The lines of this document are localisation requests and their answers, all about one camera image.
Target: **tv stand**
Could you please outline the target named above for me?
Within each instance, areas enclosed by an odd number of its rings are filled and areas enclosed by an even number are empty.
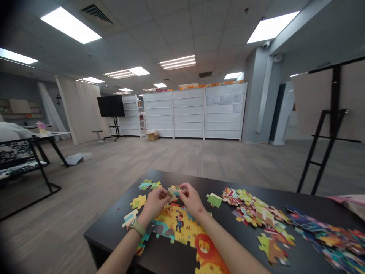
[[[114,121],[114,125],[113,126],[108,126],[108,127],[115,128],[116,134],[111,134],[109,137],[105,137],[104,140],[107,139],[107,138],[115,138],[114,142],[116,142],[117,139],[122,137],[123,135],[120,135],[117,117],[113,117],[113,121]]]

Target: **easel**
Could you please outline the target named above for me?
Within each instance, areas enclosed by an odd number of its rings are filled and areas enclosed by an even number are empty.
[[[120,135],[120,132],[119,132],[118,117],[113,117],[113,121],[114,121],[114,125],[108,126],[108,127],[115,128],[116,134],[111,134],[109,137],[105,137],[104,140],[107,138],[115,138],[114,142],[116,142],[117,139],[122,137],[123,135]]]
[[[340,127],[341,127],[341,124],[342,124],[342,121],[343,121],[343,118],[344,118],[345,114],[348,113],[348,111],[349,111],[347,109],[341,109],[341,110],[339,109],[340,87],[341,87],[341,67],[343,65],[351,64],[351,63],[358,62],[358,61],[361,61],[361,60],[364,60],[364,59],[365,59],[365,57],[358,58],[358,59],[353,59],[353,60],[346,61],[346,62],[343,62],[343,63],[340,63],[340,64],[336,64],[336,65],[325,67],[325,68],[320,68],[320,69],[313,70],[313,71],[309,72],[309,74],[311,74],[311,73],[316,73],[316,72],[319,72],[319,71],[322,71],[322,70],[333,69],[332,81],[331,81],[331,109],[330,110],[322,110],[321,116],[319,118],[318,126],[317,126],[317,129],[316,129],[316,133],[314,135],[312,135],[312,136],[314,136],[314,139],[313,139],[311,148],[309,150],[307,161],[305,162],[302,177],[300,178],[300,182],[299,182],[299,185],[298,185],[297,193],[300,193],[300,191],[302,189],[305,176],[308,172],[309,164],[314,164],[316,166],[320,166],[320,169],[318,171],[318,174],[317,174],[317,177],[316,177],[316,180],[314,182],[314,186],[313,186],[312,192],[311,192],[311,195],[316,194],[317,188],[319,186],[319,182],[322,178],[324,169],[325,169],[326,164],[327,164],[327,160],[328,160],[328,158],[331,154],[333,145],[335,144],[335,140],[342,140],[342,141],[348,141],[348,142],[361,143],[361,141],[357,141],[357,140],[337,138],[337,134],[340,130]],[[327,114],[330,114],[330,136],[329,137],[320,135],[321,129],[322,129],[322,126],[323,126],[323,122],[324,122],[325,116]],[[321,163],[312,161],[312,156],[313,156],[314,149],[316,147],[318,138],[330,139],[330,141],[328,143],[328,146],[327,146],[327,149],[326,149],[326,152],[324,154],[324,157],[323,157],[323,160],[322,160]]]

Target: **television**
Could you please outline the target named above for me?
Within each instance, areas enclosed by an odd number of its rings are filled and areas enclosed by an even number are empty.
[[[102,117],[125,117],[121,95],[98,97]]]

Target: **white table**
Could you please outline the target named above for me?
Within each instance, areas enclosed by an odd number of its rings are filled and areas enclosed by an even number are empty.
[[[60,136],[60,135],[64,135],[64,134],[71,134],[70,132],[61,132],[61,131],[49,131],[47,132],[47,134],[40,134],[40,133],[36,133],[35,135],[39,137],[39,141],[43,141],[43,140],[48,140],[52,147],[54,148],[54,150],[56,151],[56,153],[58,154],[58,156],[60,156],[62,162],[64,163],[64,165],[66,167],[70,167],[69,164],[66,162],[65,157],[62,155],[61,151],[58,149],[56,142],[54,141],[54,136]],[[39,142],[35,142],[36,146],[39,150],[39,153],[42,156],[43,161],[47,162],[48,164],[50,164],[51,162],[49,161],[47,155],[44,153],[41,145],[39,144]]]

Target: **watch strap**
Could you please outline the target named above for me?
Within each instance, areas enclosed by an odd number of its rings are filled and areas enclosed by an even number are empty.
[[[132,228],[134,228],[135,230],[137,230],[137,232],[139,234],[141,234],[142,237],[146,234],[146,230],[143,228],[143,226],[141,226],[141,224],[138,222],[138,220],[136,220],[132,224]]]

